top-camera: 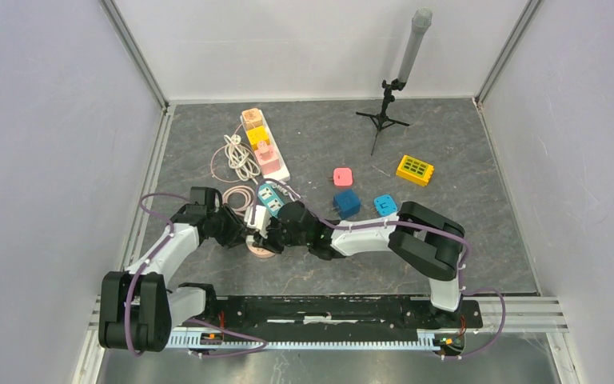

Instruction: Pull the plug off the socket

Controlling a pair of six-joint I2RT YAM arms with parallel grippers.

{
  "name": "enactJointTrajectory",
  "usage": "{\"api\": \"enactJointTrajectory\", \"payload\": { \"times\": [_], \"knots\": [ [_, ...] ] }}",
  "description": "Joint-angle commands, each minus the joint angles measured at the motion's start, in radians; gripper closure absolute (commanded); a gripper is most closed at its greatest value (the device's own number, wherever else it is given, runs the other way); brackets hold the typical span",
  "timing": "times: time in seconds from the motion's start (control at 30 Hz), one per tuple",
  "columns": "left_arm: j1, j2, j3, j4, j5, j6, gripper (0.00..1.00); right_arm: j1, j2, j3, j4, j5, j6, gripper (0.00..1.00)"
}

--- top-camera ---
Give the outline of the round pink socket hub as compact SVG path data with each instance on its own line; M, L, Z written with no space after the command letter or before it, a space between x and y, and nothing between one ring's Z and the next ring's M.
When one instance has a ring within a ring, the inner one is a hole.
M253 236L247 236L246 240L245 240L245 244L248 248L248 250L256 257L258 258L271 258L275 255L274 252L263 249L261 247L255 246L254 245L254 239Z

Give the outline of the teal power strip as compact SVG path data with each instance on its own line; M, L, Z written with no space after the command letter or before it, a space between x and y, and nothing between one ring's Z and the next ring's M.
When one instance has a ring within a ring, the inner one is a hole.
M278 215L280 209L285 204L283 199L269 183L264 183L259 186L257 196L261 204L273 217Z

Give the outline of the dark blue cube socket adapter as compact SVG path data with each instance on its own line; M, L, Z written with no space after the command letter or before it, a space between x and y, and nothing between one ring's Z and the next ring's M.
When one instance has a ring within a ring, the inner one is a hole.
M352 189L343 190L333 196L333 207L342 220L351 218L361 210L361 200Z

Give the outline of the pink plug adapter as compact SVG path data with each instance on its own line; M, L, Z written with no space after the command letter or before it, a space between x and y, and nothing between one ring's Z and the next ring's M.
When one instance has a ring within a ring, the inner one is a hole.
M353 171L349 167L338 167L333 170L332 181L336 188L350 188L353 185Z

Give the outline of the light blue plug adapter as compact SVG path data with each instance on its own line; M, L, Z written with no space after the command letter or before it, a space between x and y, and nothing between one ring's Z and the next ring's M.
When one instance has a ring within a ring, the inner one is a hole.
M397 204L390 194L383 194L373 199L376 212L381 216L389 216L398 211Z

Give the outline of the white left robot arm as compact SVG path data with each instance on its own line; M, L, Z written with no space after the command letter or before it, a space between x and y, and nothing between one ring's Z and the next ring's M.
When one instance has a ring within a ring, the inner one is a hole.
M184 205L165 222L157 242L123 271L102 279L98 342L106 349L128 350L139 356L165 349L171 331L191 318L200 326L219 316L217 294L208 283L186 282L174 291L170 279L185 259L208 239L224 248L245 241L247 227L222 194L194 186Z

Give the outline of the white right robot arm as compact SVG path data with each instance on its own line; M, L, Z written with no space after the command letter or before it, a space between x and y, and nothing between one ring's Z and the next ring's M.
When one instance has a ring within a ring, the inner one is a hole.
M430 317L451 326L462 315L461 271L472 247L462 225L416 202L392 214L364 221L328 220L303 202L290 202L262 223L253 244L275 254L304 247L322 260L373 252L391 253L425 276Z

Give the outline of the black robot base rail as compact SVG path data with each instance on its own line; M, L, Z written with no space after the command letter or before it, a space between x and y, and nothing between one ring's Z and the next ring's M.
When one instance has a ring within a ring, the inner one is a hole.
M406 294L218 296L198 317L267 342L412 341L418 330L456 334L484 325L475 300L448 312Z

